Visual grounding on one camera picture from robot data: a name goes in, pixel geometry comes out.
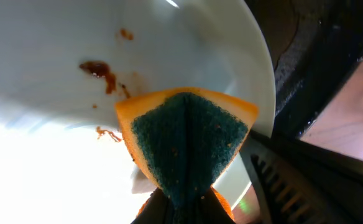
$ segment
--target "food residue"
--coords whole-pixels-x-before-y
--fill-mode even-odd
[[[117,137],[112,131],[108,131],[105,129],[101,129],[100,126],[97,126],[96,128],[96,132],[99,134],[99,136],[97,137],[97,139],[100,139],[102,136],[104,136],[106,133],[109,134],[109,136],[115,141],[115,142],[120,142],[122,141],[122,139],[120,137]]]
[[[126,86],[124,84],[121,85],[122,90],[126,96],[127,99],[129,99],[131,97],[131,94],[129,93],[129,91],[127,90]]]
[[[106,62],[87,61],[80,64],[80,68],[96,78],[104,77],[107,83],[106,94],[111,94],[113,91],[116,91],[116,76],[111,72],[110,67]]]
[[[133,40],[134,39],[134,35],[132,32],[126,30],[125,28],[122,28],[119,33],[121,34],[121,36],[127,40]]]

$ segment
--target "white plate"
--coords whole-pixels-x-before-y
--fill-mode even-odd
[[[114,37],[122,27],[133,41]],[[85,59],[132,95],[198,86],[253,102],[271,135],[272,65],[242,0],[0,0],[0,223],[128,223],[149,196],[131,192],[125,146],[96,140],[124,96],[105,95]],[[248,185],[238,156],[215,187],[235,206]]]

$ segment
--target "black plastic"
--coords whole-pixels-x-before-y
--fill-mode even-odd
[[[170,199],[160,189],[156,189],[142,213],[132,224],[173,224],[175,213],[176,210]],[[235,224],[211,189],[192,203],[184,223]]]
[[[363,223],[363,162],[251,133],[241,156],[264,223]]]
[[[246,2],[276,62],[274,131],[301,136],[363,60],[363,0]],[[296,32],[277,42],[275,36],[289,37],[280,31],[282,25],[295,26]]]

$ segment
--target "green scouring pad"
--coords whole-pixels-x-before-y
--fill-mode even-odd
[[[116,111],[136,164],[181,209],[230,164],[258,113],[250,103],[197,88],[131,98]]]

